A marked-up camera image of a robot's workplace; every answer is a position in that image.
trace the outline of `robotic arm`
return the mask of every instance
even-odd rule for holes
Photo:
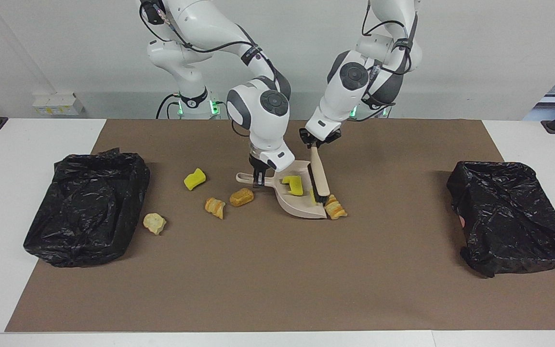
[[[309,147],[337,140],[341,125],[362,102],[376,113],[393,106],[404,75],[421,61],[421,49],[414,41],[417,10],[421,0],[369,0],[370,9],[381,21],[363,37],[354,51],[338,55],[328,76],[328,87],[301,137]],[[386,26],[391,37],[372,34]]]
[[[279,172],[293,163],[295,156],[284,143],[291,86],[242,27],[212,0],[142,0],[140,14],[158,38],[147,48],[150,60],[174,76],[184,114],[210,114],[212,107],[202,74],[191,64],[224,51],[240,57],[256,76],[230,90],[226,107],[229,117],[250,131],[257,186],[264,185],[270,167]]]

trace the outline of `wooden handle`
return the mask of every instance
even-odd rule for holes
[[[316,146],[310,148],[310,162],[318,195],[329,196],[331,194],[329,183],[327,182],[327,176],[324,174],[324,167],[322,167],[322,161],[320,160],[318,148]]]

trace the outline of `dustpan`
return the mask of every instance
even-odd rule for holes
[[[295,160],[284,171],[276,172],[275,176],[265,178],[264,186],[275,189],[277,200],[287,213],[299,218],[326,219],[327,214],[324,207],[322,207],[322,204],[315,202],[313,198],[312,182],[308,172],[309,164],[310,162],[305,160]],[[289,193],[290,186],[282,184],[282,179],[286,176],[301,176],[301,183],[304,187],[303,196],[294,196]],[[248,173],[240,172],[236,179],[240,184],[254,184],[254,176]]]

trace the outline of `black trash bag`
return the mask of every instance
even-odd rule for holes
[[[459,162],[447,182],[465,220],[462,258],[486,277],[555,268],[555,210],[530,167]]]
[[[150,172],[138,154],[119,148],[68,156],[24,242],[27,252],[56,267],[105,264],[121,257],[139,220]]]

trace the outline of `crumpled plastic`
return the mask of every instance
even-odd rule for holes
[[[55,164],[25,250],[56,267],[95,266],[121,257],[136,230],[149,179],[143,158],[119,148],[66,157]]]
[[[460,254],[485,277],[555,268],[555,210],[530,167],[459,162],[447,182],[465,221]]]

